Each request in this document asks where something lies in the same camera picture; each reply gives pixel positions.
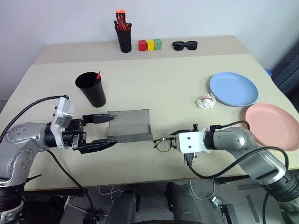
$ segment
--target red block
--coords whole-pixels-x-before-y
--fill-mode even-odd
[[[138,41],[138,45],[139,45],[139,51],[145,51],[146,50],[146,41],[145,40]]]

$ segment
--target block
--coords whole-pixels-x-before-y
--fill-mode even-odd
[[[154,42],[154,40],[146,40],[146,45],[147,45],[148,51],[152,51],[152,50],[155,49],[155,42]]]
[[[154,42],[155,42],[155,50],[161,50],[161,48],[162,48],[161,39],[154,39]]]
[[[138,46],[139,46],[139,51],[145,51],[147,46],[146,41],[145,40],[138,41]]]

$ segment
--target blue object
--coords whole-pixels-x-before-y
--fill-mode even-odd
[[[265,69],[265,70],[266,70],[266,72],[269,74],[269,76],[272,77],[272,71],[271,71],[270,69]]]
[[[258,98],[258,90],[253,82],[233,72],[213,75],[210,89],[219,101],[229,106],[251,105]]]

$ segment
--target cup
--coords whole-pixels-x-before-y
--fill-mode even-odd
[[[94,107],[101,107],[106,103],[102,86],[102,78],[97,79],[96,72],[86,72],[76,79],[76,86],[84,93]]]

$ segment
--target crumpled tissue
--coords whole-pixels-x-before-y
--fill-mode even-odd
[[[208,93],[203,98],[200,98],[196,101],[196,104],[200,109],[205,109],[205,108],[212,109],[215,103],[216,103],[216,99],[212,93]]]

